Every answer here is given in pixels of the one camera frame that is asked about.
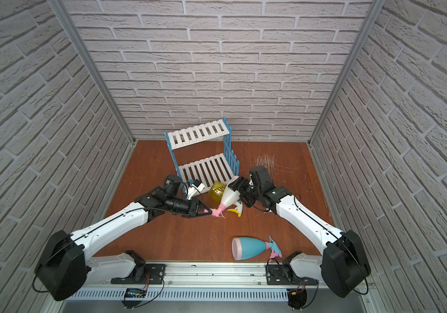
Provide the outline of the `white pink spray bottle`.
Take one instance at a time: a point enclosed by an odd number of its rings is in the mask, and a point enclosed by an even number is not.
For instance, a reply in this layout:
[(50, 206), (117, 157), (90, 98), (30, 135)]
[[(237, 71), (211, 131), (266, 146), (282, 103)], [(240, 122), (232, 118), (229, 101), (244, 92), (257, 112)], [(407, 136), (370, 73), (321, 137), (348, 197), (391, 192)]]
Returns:
[(243, 213), (243, 203), (240, 201), (240, 192), (238, 190), (233, 190), (229, 186), (225, 188), (218, 208), (211, 209), (211, 215), (215, 217), (223, 217), (223, 213), (228, 210), (236, 213), (238, 217), (241, 217)]

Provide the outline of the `yellow spray bottle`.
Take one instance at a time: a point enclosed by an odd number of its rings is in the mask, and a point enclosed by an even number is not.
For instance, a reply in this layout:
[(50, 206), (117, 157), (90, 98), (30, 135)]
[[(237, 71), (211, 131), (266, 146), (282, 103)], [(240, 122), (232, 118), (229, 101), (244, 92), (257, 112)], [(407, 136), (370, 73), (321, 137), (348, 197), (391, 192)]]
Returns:
[(214, 209), (217, 209), (221, 199), (222, 195), (224, 193), (225, 188), (227, 187), (226, 184), (221, 183), (219, 181), (215, 182), (214, 185), (209, 190), (209, 196), (211, 199), (211, 203), (215, 205)]

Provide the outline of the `blue white wooden shelf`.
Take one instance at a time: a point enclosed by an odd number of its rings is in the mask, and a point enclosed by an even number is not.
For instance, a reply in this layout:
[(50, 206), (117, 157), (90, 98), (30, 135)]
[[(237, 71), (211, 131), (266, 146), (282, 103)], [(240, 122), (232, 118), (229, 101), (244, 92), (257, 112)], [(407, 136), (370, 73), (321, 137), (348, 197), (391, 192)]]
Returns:
[(232, 149), (232, 134), (224, 117), (165, 133), (176, 174), (185, 182), (201, 181), (204, 192), (215, 182), (230, 182), (240, 172), (240, 162)]

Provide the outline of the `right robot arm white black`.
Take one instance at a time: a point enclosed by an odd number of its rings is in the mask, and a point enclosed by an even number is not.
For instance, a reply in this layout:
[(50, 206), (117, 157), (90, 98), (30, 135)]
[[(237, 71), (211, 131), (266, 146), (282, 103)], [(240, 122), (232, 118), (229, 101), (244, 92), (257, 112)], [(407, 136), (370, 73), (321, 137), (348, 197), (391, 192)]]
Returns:
[(323, 282), (338, 297), (346, 297), (367, 282), (371, 268), (360, 236), (318, 217), (290, 190), (276, 186), (264, 166), (252, 168), (249, 178), (234, 177), (213, 215), (221, 217), (232, 205), (253, 207), (256, 202), (287, 220), (319, 251), (317, 256), (299, 253), (287, 261), (296, 277)]

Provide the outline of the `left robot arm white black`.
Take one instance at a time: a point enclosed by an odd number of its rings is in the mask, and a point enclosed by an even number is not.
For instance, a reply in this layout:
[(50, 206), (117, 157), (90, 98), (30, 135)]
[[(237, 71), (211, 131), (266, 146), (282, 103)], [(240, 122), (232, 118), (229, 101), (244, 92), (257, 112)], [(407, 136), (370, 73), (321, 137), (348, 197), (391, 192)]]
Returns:
[(55, 232), (47, 240), (34, 270), (43, 291), (55, 301), (63, 301), (88, 284), (149, 282), (151, 276), (145, 270), (145, 260), (133, 250), (106, 257), (97, 257), (96, 253), (165, 213), (187, 219), (209, 216), (210, 209), (196, 198), (204, 188), (200, 180), (186, 185), (181, 177), (168, 175), (162, 186), (136, 198), (108, 218), (70, 233)]

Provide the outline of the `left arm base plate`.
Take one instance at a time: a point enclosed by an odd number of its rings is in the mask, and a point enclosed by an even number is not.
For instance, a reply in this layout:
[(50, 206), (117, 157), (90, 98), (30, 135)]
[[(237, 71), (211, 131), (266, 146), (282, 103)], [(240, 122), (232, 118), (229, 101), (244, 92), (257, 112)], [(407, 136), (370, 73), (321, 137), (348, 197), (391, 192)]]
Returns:
[(162, 284), (166, 264), (163, 263), (147, 263), (136, 265), (127, 277), (111, 279), (111, 284)]

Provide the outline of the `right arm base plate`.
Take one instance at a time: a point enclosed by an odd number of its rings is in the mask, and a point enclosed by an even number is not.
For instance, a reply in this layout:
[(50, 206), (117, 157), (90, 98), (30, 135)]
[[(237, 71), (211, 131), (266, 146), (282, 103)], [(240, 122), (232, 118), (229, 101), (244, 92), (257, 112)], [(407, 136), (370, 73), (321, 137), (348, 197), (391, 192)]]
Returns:
[(268, 263), (265, 266), (265, 274), (268, 285), (289, 285), (289, 286), (315, 286), (317, 280), (308, 277), (300, 278), (296, 276), (289, 266), (278, 263)]

